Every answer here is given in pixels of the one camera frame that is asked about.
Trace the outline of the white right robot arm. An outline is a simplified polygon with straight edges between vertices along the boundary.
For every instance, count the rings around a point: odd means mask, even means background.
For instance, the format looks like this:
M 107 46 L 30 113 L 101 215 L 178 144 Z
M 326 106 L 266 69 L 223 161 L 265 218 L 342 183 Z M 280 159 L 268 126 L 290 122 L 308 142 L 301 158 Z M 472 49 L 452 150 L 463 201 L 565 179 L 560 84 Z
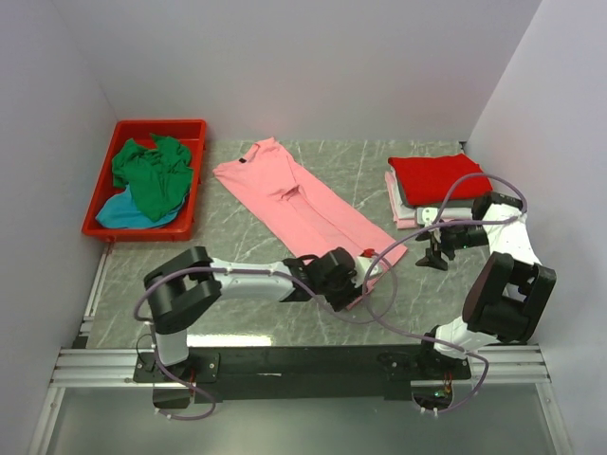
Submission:
M 447 225 L 420 234 L 428 241 L 417 266 L 446 271 L 459 249 L 487 246 L 489 256 L 464 301 L 462 314 L 427 333 L 416 355 L 421 374 L 436 378 L 474 352 L 495 342 L 527 342 L 539 323 L 557 281 L 530 244 L 524 202 L 490 191 L 476 198 L 471 219 L 481 226 Z

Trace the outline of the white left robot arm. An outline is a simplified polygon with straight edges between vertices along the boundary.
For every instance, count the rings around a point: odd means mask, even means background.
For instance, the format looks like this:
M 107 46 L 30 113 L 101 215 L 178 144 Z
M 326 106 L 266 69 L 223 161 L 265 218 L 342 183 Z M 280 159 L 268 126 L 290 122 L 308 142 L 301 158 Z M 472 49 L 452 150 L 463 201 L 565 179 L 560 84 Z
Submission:
M 170 381 L 187 374 L 188 329 L 221 300 L 306 302 L 320 296 L 339 312 L 362 296 L 363 280 L 373 275 L 368 257 L 342 247 L 271 264 L 227 262 L 211 257 L 203 246 L 192 247 L 143 279 L 156 369 Z

